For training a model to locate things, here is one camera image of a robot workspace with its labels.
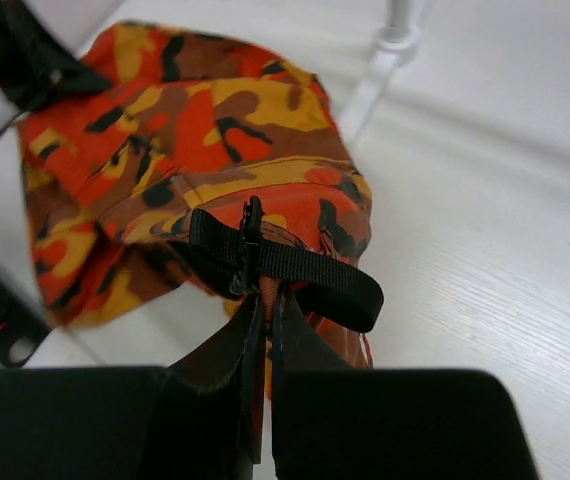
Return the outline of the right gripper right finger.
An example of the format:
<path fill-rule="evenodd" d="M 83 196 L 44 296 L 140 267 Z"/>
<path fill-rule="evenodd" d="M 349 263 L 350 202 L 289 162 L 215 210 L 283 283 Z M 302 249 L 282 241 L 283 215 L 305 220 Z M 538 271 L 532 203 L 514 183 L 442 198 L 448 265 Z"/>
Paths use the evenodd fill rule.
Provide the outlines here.
<path fill-rule="evenodd" d="M 290 287 L 273 320 L 272 453 L 279 475 L 363 475 L 365 373 L 312 329 Z"/>

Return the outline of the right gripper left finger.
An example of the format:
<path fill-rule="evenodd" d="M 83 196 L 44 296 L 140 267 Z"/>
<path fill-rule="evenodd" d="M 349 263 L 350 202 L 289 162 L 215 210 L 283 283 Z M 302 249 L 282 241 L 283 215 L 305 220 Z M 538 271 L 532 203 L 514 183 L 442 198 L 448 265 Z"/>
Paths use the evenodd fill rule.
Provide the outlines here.
<path fill-rule="evenodd" d="M 261 462 L 265 380 L 264 305 L 246 297 L 219 331 L 169 370 L 187 394 L 181 429 L 214 468 Z"/>

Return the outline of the orange camouflage trousers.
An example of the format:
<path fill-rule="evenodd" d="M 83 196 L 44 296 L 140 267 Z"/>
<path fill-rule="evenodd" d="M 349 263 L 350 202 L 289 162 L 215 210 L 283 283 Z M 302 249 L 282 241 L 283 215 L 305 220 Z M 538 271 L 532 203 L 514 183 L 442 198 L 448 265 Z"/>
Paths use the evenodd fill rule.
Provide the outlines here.
<path fill-rule="evenodd" d="M 183 283 L 239 306 L 188 247 L 194 210 L 356 264 L 372 194 L 317 77 L 234 38 L 119 22 L 82 63 L 110 82 L 17 126 L 36 280 L 61 325 L 111 321 Z"/>

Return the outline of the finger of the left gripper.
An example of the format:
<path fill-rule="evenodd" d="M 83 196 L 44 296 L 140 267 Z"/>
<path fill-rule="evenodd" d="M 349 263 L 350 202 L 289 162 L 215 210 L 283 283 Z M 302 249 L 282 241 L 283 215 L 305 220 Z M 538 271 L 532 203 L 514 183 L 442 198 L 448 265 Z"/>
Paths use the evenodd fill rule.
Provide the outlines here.
<path fill-rule="evenodd" d="M 102 93 L 112 83 L 76 58 L 22 1 L 0 1 L 0 90 L 20 110 L 69 96 Z"/>

